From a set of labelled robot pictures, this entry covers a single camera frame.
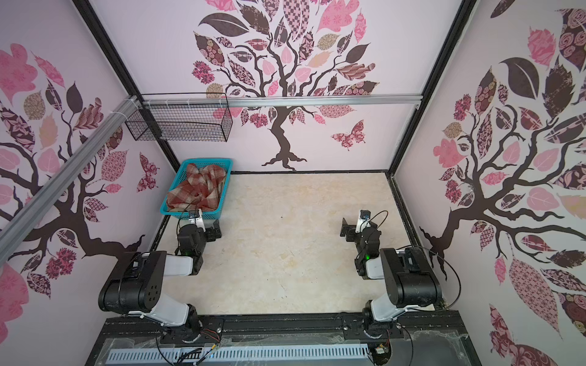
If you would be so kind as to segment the red plaid skirt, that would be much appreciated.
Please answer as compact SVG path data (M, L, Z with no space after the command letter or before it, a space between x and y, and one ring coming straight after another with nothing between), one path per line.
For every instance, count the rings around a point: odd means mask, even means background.
M195 163L189 163L185 173L186 178L167 194L167 211L217 210L227 179L227 170L215 164L198 168Z

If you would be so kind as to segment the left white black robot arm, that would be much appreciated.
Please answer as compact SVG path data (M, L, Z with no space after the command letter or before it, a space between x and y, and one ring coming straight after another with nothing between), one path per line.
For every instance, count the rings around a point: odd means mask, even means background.
M178 248L174 254L166 251L124 254L99 292L99 308L104 312L149 320L185 343L205 336L219 341L217 332L204 327L193 305L164 292L163 280L198 275L206 245L221 237L218 220L209 227L187 224L179 229Z

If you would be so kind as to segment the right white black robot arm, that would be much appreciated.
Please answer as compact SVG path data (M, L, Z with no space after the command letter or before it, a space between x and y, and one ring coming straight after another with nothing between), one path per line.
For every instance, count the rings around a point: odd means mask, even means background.
M419 247L381 248L381 230L366 215L352 225L343 220L340 236L353 242L356 273L364 280L382 281L385 292L367 301L357 335L378 340L389 335L396 320L409 312L431 310L443 299L440 283L427 255Z

